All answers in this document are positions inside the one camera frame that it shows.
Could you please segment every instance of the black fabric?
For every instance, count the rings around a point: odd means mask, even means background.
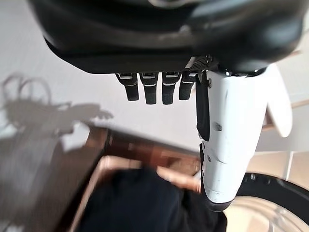
[[[225,232],[224,213],[203,196],[179,189],[154,170],[118,171],[95,189],[78,232]]]

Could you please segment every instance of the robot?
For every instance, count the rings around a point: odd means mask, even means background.
[[[259,139],[266,108],[292,113],[266,91],[271,63],[297,46],[307,0],[28,0],[49,48],[88,73],[115,73],[129,101],[138,76],[147,104],[190,98],[196,85],[202,192],[213,211],[237,194]]]

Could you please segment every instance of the black robotic finger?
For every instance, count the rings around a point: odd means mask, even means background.
[[[158,82],[158,72],[140,73],[140,80],[144,85],[146,104],[156,104],[156,83]]]
[[[175,85],[179,81],[181,72],[162,73],[162,102],[164,105],[173,103]]]
[[[136,73],[117,73],[117,79],[126,88],[126,96],[129,101],[137,101],[139,97],[139,89],[137,85]]]
[[[196,75],[200,71],[184,71],[179,86],[179,100],[188,100],[191,95],[192,86],[196,81]]]

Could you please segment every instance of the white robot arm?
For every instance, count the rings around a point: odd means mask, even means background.
[[[254,155],[267,105],[283,137],[292,128],[292,109],[275,65],[253,76],[205,74],[207,80],[197,83],[197,94],[205,91],[198,85],[207,84],[209,101],[209,138],[201,144],[202,189],[209,207],[222,211],[236,196]]]

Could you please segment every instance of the screw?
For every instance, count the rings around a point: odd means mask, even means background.
[[[208,80],[208,88],[211,88],[212,87],[212,80],[211,80],[211,78],[209,78],[209,80]]]
[[[213,127],[215,131],[222,131],[222,126],[217,122],[214,122]]]

